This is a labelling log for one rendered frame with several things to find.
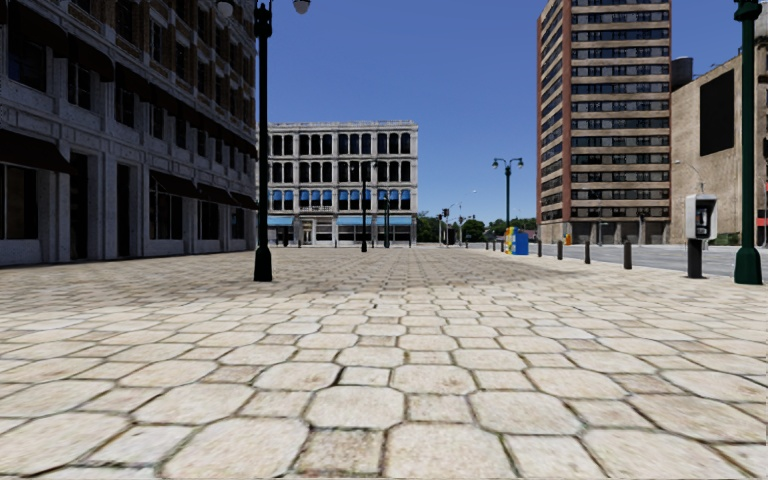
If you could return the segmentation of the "white box on a post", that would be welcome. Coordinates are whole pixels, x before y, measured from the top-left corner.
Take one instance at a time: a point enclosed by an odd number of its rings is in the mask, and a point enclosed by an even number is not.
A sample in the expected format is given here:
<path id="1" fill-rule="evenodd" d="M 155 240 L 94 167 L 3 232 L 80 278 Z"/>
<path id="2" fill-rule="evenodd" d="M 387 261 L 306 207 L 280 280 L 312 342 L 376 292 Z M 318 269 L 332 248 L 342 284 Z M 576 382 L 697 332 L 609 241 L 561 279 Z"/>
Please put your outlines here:
<path id="1" fill-rule="evenodd" d="M 685 198 L 685 235 L 689 278 L 702 278 L 703 242 L 714 240 L 717 234 L 717 196 L 688 195 Z"/>

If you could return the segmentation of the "tan concrete building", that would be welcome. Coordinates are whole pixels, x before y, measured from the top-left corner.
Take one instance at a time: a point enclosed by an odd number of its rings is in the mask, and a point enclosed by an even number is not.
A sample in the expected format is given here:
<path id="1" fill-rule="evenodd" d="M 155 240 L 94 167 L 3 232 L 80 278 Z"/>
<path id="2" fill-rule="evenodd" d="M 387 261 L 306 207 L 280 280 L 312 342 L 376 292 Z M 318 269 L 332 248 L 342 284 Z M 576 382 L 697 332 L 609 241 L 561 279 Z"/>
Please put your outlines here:
<path id="1" fill-rule="evenodd" d="M 754 35 L 754 207 L 747 219 L 755 244 L 768 248 L 768 0 Z M 717 197 L 716 242 L 738 245 L 742 233 L 742 55 L 696 76 L 691 57 L 672 61 L 671 234 L 686 241 L 685 197 Z"/>

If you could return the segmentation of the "trees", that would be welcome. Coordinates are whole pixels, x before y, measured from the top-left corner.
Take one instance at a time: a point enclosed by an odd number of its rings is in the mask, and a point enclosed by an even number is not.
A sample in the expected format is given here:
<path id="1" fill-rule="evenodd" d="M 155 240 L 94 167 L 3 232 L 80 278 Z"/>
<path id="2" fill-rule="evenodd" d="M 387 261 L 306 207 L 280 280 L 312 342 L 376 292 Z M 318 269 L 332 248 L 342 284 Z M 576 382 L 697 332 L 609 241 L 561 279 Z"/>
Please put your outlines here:
<path id="1" fill-rule="evenodd" d="M 535 218 L 514 218 L 511 219 L 511 226 L 523 230 L 533 230 L 537 228 Z M 496 219 L 489 224 L 481 220 L 468 219 L 463 224 L 463 239 L 467 242 L 485 242 L 490 241 L 496 236 L 501 237 L 506 230 L 504 219 Z M 449 229 L 458 234 L 458 221 L 449 224 Z M 419 212 L 417 215 L 417 241 L 438 242 L 439 222 L 436 215 L 430 215 L 428 212 Z"/>

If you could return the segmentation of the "green street lamp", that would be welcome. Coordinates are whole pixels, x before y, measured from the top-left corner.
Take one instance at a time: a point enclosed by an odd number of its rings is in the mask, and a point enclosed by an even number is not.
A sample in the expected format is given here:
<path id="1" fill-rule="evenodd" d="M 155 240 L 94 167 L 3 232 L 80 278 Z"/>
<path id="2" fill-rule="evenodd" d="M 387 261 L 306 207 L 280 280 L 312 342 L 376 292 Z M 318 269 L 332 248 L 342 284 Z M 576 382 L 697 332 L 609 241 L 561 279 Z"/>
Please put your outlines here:
<path id="1" fill-rule="evenodd" d="M 759 0 L 733 0 L 737 4 L 734 20 L 741 24 L 742 36 L 742 201 L 741 246 L 736 254 L 734 281 L 737 284 L 761 285 L 762 265 L 755 247 L 755 21 L 762 6 Z"/>

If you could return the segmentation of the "white building blue awnings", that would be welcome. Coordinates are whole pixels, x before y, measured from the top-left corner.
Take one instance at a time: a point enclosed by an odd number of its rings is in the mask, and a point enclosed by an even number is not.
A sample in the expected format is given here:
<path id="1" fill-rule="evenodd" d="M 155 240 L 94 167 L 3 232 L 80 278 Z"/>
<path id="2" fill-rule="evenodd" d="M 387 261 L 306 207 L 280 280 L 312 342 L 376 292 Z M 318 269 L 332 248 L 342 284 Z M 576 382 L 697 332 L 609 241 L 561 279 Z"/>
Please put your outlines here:
<path id="1" fill-rule="evenodd" d="M 269 126 L 268 238 L 276 245 L 361 244 L 360 162 L 376 160 L 368 183 L 369 244 L 417 237 L 418 126 L 410 120 L 293 122 Z"/>

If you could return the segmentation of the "brown banded tower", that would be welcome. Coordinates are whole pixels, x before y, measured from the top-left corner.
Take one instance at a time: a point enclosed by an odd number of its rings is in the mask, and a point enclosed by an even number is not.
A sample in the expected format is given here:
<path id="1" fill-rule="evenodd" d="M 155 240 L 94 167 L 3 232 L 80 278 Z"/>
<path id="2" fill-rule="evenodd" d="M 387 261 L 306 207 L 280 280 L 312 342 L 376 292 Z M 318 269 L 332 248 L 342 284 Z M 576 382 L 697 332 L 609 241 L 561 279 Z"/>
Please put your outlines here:
<path id="1" fill-rule="evenodd" d="M 670 0 L 546 0 L 537 47 L 539 238 L 666 243 Z"/>

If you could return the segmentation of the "pale stone building dark awnings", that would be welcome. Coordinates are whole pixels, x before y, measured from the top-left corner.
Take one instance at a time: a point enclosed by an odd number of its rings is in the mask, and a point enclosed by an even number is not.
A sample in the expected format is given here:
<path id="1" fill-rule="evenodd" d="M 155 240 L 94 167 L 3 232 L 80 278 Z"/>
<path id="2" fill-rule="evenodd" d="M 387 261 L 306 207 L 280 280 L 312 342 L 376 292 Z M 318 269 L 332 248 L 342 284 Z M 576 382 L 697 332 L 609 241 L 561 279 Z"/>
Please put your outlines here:
<path id="1" fill-rule="evenodd" d="M 251 0 L 0 0 L 0 266 L 249 250 Z"/>

